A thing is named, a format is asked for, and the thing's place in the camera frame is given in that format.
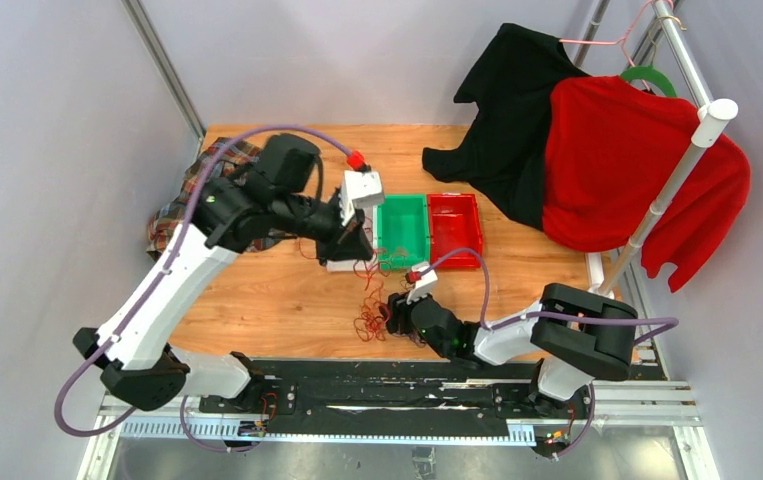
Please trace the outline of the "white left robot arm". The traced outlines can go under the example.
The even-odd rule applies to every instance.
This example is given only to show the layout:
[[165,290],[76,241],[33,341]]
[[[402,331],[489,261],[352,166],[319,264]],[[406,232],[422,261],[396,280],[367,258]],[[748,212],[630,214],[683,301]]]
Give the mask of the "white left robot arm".
[[365,213],[384,200],[378,172],[347,152],[332,198],[306,196],[321,171],[315,134],[280,127],[257,158],[226,177],[205,176],[157,264],[120,310],[99,328],[84,328],[74,345],[99,368],[117,399],[153,411],[184,395],[216,395],[240,413],[255,411],[263,386],[242,354],[189,352],[170,344],[179,322],[206,287],[254,242],[272,234],[310,239],[321,264],[368,261],[374,250]]

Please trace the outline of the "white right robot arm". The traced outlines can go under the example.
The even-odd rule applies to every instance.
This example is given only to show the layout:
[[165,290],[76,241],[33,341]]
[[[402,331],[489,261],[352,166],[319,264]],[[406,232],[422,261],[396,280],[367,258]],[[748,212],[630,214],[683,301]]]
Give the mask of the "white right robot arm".
[[534,351],[547,353],[528,390],[531,408],[551,417],[594,380],[624,381],[632,360],[637,312],[626,303],[564,284],[545,286],[528,308],[497,322],[465,322],[432,296],[387,300],[387,330],[414,336],[459,366],[500,366]]

